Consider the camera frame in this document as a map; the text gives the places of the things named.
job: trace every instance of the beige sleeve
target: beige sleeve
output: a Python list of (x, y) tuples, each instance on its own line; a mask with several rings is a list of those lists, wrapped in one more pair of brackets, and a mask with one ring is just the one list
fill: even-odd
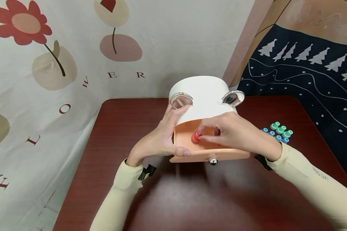
[(268, 165), (326, 216), (339, 231), (347, 231), (347, 188), (313, 166), (299, 151), (283, 144), (279, 160)]
[(111, 190), (100, 206), (90, 231), (121, 231), (137, 191), (143, 166), (130, 167), (123, 161), (117, 170)]

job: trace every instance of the circular hole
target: circular hole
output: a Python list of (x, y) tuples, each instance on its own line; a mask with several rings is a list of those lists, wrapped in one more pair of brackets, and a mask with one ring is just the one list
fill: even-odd
[(179, 109), (185, 105), (193, 105), (193, 100), (190, 95), (178, 94), (171, 98), (171, 105), (174, 108)]
[(223, 101), (225, 104), (235, 105), (237, 102), (239, 102), (238, 95), (236, 93), (232, 93), (228, 95)]

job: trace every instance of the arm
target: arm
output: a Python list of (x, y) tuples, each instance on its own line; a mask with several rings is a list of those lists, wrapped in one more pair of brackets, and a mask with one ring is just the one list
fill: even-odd
[(142, 187), (138, 180), (143, 166), (128, 166), (125, 161), (117, 170), (113, 186), (96, 214), (90, 231), (121, 231), (137, 191)]
[(347, 188), (313, 166), (299, 151), (256, 128), (236, 112), (203, 119), (205, 127), (221, 131), (220, 136), (203, 135), (199, 139), (244, 151), (259, 153), (278, 175), (291, 182), (339, 231), (347, 231)]
[(132, 148), (127, 160), (120, 164), (111, 190), (97, 212), (90, 231), (121, 231), (137, 191), (142, 187), (138, 180), (144, 158), (155, 155), (190, 156), (190, 150), (177, 147), (172, 142), (178, 118), (189, 105), (174, 109), (168, 105), (163, 119), (156, 129), (144, 136)]
[(313, 166), (299, 151), (282, 144), (281, 156), (268, 165), (327, 217), (337, 230), (347, 231), (347, 188)]

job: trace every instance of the navy blue fabric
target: navy blue fabric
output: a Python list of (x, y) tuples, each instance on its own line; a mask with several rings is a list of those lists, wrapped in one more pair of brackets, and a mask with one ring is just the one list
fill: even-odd
[[(258, 50), (274, 39), (270, 57), (261, 56)], [(287, 42), (283, 56), (297, 42), (291, 58), (275, 61)], [(322, 64), (295, 59), (311, 44), (307, 59), (330, 48)], [(324, 67), (345, 54), (347, 45), (274, 25), (254, 51), (238, 89), (246, 95), (290, 95), (298, 99), (347, 173), (347, 80), (343, 81), (341, 75), (347, 72), (347, 56), (338, 72)]]

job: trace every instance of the flower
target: flower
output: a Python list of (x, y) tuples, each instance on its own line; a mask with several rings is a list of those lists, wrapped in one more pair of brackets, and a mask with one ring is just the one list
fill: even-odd
[(52, 31), (46, 25), (47, 19), (41, 14), (40, 8), (34, 1), (30, 1), (28, 10), (17, 0), (7, 0), (8, 9), (0, 7), (0, 37), (13, 36), (18, 45), (28, 45), (32, 41), (45, 44), (44, 35), (51, 35)]

